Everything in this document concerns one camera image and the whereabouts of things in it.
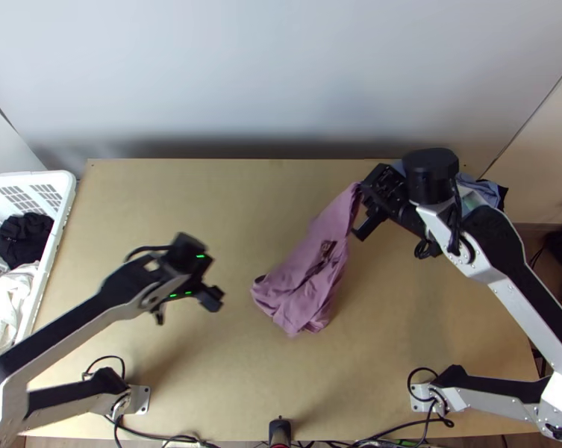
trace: white wall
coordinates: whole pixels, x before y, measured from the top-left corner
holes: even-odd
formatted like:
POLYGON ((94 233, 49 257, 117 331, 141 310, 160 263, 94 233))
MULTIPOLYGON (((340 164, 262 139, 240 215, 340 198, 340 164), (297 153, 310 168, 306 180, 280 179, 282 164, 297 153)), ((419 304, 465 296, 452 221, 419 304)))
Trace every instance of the white wall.
POLYGON ((446 145, 479 174, 561 75, 562 0, 0 1, 0 105, 78 168, 240 135, 446 145))
POLYGON ((0 114, 0 173, 46 169, 0 114))
POLYGON ((515 223, 562 223, 562 81, 486 177, 510 188, 515 223))

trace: pink shirt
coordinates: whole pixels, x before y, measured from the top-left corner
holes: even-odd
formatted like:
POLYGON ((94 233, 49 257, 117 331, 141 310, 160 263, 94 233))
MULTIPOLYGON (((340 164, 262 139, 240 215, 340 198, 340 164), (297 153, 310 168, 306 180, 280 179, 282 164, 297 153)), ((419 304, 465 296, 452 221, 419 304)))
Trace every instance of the pink shirt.
POLYGON ((354 183, 314 218, 287 260, 252 285, 256 304, 287 334, 316 333, 328 325, 359 204, 359 184, 354 183))

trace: tan tabletop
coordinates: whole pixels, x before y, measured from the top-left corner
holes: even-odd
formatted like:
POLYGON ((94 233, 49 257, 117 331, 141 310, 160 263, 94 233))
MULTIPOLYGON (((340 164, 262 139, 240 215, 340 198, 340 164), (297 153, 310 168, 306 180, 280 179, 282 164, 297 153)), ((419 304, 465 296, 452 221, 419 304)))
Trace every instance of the tan tabletop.
MULTIPOLYGON (((392 223, 365 243, 351 238, 334 318, 319 334, 289 338, 253 303, 254 278, 282 261, 308 221, 376 164, 89 162, 36 328, 92 296, 132 249, 167 244, 178 231, 208 245, 215 262, 205 281, 226 292, 225 305, 210 314, 188 299, 169 304, 162 327, 149 314, 115 323, 31 386, 78 381, 94 359, 116 354, 127 362, 130 383, 152 387, 148 414, 125 418, 135 429, 263 440, 268 422, 282 415, 293 420, 296 439, 354 440, 424 417, 411 411, 405 386, 415 367, 440 372, 462 364, 473 375, 535 380, 527 338, 488 288, 444 257, 415 259, 418 238, 392 223)), ((430 435, 534 431, 479 411, 452 419, 453 429, 435 423, 430 435)), ((417 438, 421 431, 398 435, 417 438)), ((112 433, 94 414, 33 431, 112 433)))

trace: laundry basket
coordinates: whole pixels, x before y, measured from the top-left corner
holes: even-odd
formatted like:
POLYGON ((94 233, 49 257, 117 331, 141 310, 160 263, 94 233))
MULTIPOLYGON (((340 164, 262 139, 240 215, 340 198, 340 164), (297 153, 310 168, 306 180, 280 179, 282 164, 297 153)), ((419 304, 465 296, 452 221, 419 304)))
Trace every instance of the laundry basket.
MULTIPOLYGON (((59 247, 65 222, 75 196, 75 177, 67 171, 16 172, 0 175, 0 226, 11 215, 33 211, 53 220, 30 296, 22 304, 16 342, 31 333, 46 281, 59 247)), ((9 270, 0 256, 0 274, 9 270)))

